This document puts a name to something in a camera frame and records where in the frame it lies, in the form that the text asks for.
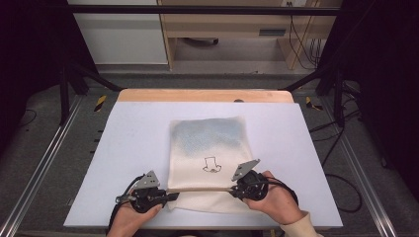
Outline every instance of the human hand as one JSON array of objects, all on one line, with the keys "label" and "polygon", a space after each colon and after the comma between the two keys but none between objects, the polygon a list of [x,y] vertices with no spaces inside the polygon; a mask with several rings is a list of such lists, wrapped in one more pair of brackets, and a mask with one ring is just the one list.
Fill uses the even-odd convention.
[{"label": "human hand", "polygon": [[[270,171],[262,175],[268,179],[275,178]],[[244,198],[243,201],[250,209],[260,210],[283,225],[295,223],[304,217],[290,192],[280,186],[269,185],[267,195],[261,200]]]},{"label": "human hand", "polygon": [[162,207],[162,204],[157,204],[145,213],[138,213],[129,202],[124,203],[118,210],[107,236],[131,237],[139,227],[156,216]]}]

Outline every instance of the white cabinet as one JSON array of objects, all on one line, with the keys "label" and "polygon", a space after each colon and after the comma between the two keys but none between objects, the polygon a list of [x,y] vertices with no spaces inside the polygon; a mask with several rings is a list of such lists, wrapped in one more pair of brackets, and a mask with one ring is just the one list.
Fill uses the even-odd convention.
[{"label": "white cabinet", "polygon": [[[68,0],[69,4],[156,5],[155,0]],[[96,64],[167,64],[159,15],[74,14]]]}]

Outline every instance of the white work surface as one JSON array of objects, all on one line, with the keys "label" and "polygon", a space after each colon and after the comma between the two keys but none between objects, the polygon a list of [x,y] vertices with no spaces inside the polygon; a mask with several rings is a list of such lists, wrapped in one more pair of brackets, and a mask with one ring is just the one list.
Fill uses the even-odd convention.
[{"label": "white work surface", "polygon": [[[116,196],[153,170],[160,189],[169,175],[169,124],[174,119],[243,117],[258,172],[270,170],[292,188],[315,227],[341,227],[342,220],[298,104],[116,102],[98,149],[64,226],[106,227]],[[264,213],[220,214],[167,206],[143,228],[267,229],[278,227]]]}]

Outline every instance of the black curtain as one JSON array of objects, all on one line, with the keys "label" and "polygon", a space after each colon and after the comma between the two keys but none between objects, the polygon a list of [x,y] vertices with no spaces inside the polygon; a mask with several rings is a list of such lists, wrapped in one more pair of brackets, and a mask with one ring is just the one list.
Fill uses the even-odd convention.
[{"label": "black curtain", "polygon": [[[73,14],[45,11],[37,7],[39,2],[0,3],[0,154],[18,126],[28,98],[57,85],[64,64],[78,62],[97,73]],[[72,76],[72,82],[83,80],[81,75]]]},{"label": "black curtain", "polygon": [[[336,19],[320,67],[372,2],[343,2],[359,13]],[[344,79],[360,84],[359,107],[382,156],[419,200],[418,14],[416,0],[377,0],[338,58]]]}]

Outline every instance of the white cloth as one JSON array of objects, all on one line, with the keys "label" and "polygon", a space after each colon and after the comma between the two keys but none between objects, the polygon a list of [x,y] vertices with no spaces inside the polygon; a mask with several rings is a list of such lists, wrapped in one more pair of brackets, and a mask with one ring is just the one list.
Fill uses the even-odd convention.
[{"label": "white cloth", "polygon": [[[171,122],[168,189],[229,188],[237,166],[252,160],[242,118]],[[180,193],[169,208],[218,213],[252,212],[227,192]]]}]

